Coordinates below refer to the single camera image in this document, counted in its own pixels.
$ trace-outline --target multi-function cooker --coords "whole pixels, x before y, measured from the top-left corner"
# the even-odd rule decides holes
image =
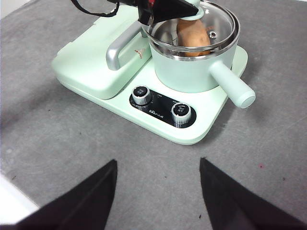
[[[189,7],[196,13],[181,14],[185,16],[181,19],[175,14],[155,18],[154,12],[144,17],[140,8],[130,6],[117,8],[114,17],[99,18],[58,52],[52,62],[58,80],[168,140],[184,145],[199,142],[228,97],[246,108],[255,93],[240,79],[248,56],[237,46],[237,17],[215,3],[192,3]],[[143,16],[139,21],[138,13]],[[144,25],[140,18],[153,23]],[[200,21],[210,44],[181,46],[179,20]],[[202,56],[187,55],[204,51]]]

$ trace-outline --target cooking pot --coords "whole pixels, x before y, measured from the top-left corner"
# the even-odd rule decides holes
[[[210,38],[208,46],[180,46],[177,36],[180,19],[143,26],[149,37],[156,75],[164,85],[180,92],[205,92],[220,85],[236,106],[246,108],[255,101],[255,92],[231,71],[240,34],[239,20],[209,1],[202,0],[198,7],[204,12],[200,21]],[[200,51],[207,54],[186,55]]]

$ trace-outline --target gray carpet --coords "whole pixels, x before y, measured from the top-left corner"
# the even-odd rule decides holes
[[[35,0],[1,20],[1,173],[43,205],[114,158],[107,230],[209,230],[199,175],[206,156],[307,222],[307,3],[216,2],[241,21],[239,45],[249,54],[243,79],[257,100],[245,110],[228,101],[193,146],[167,141],[56,80],[52,59],[95,17],[69,0]]]

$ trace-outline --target glass lid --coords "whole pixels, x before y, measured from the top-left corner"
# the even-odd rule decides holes
[[[235,31],[232,15],[219,5],[201,0],[204,11],[199,20],[172,19],[145,26],[149,38],[158,46],[179,52],[215,49]]]

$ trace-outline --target black control panel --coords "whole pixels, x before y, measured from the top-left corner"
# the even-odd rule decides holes
[[[178,101],[169,98],[167,96],[164,96],[160,93],[157,93],[153,90],[150,90],[150,94],[151,94],[151,99],[147,104],[137,104],[136,101],[133,98],[137,98],[138,96],[142,97],[147,93],[147,90],[149,90],[148,88],[145,89],[145,86],[137,86],[134,90],[133,90],[133,94],[134,95],[130,95],[129,101],[131,106],[133,106],[134,108],[141,110],[144,113],[149,114],[150,116],[153,116],[165,123],[168,123],[174,127],[177,128],[187,128],[189,126],[191,126],[195,120],[196,120],[196,111],[189,106],[190,108],[190,112],[191,112],[191,116],[190,119],[187,123],[185,124],[178,124],[174,121],[174,118],[172,116],[172,108],[175,104],[179,103]],[[186,115],[188,112],[188,108],[184,109],[184,103],[180,103],[178,106],[176,107],[176,115]]]

